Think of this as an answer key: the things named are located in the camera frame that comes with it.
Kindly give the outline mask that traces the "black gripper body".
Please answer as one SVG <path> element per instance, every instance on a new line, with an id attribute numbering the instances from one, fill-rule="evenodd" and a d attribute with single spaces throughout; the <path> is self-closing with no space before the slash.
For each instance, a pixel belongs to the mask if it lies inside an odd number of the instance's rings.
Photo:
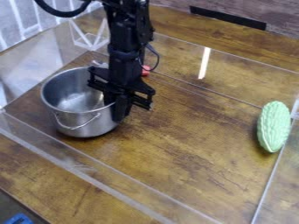
<path id="1" fill-rule="evenodd" d="M 104 93 L 105 102 L 116 103 L 119 95 L 135 93 L 143 97 L 151 95 L 153 103 L 155 89 L 144 83 L 141 78 L 137 78 L 128 84 L 120 84 L 115 80 L 111 80 L 112 75 L 107 68 L 91 66 L 88 73 L 88 86 Z"/>

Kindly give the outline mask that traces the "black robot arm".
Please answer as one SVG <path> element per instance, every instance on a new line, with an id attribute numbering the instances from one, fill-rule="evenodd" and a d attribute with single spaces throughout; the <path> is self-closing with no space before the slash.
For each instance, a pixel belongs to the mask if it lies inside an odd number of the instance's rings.
<path id="1" fill-rule="evenodd" d="M 155 89 L 143 81 L 145 48 L 153 40 L 149 0 L 101 0 L 109 29 L 108 68 L 88 67 L 88 86 L 113 104 L 112 120 L 120 123 L 132 105 L 151 109 Z"/>

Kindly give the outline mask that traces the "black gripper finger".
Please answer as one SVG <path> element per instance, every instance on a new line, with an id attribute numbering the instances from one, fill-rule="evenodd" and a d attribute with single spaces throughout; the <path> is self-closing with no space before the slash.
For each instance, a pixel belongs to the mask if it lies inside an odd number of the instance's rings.
<path id="1" fill-rule="evenodd" d="M 131 109 L 133 105 L 136 105 L 141 109 L 151 110 L 152 109 L 152 96 L 148 95 L 147 97 L 143 97 L 135 93 L 129 93 L 127 107 Z"/>
<path id="2" fill-rule="evenodd" d="M 112 119 L 116 123 L 120 123 L 128 116 L 131 110 L 131 97 L 121 94 L 116 97 L 115 109 L 112 112 Z"/>

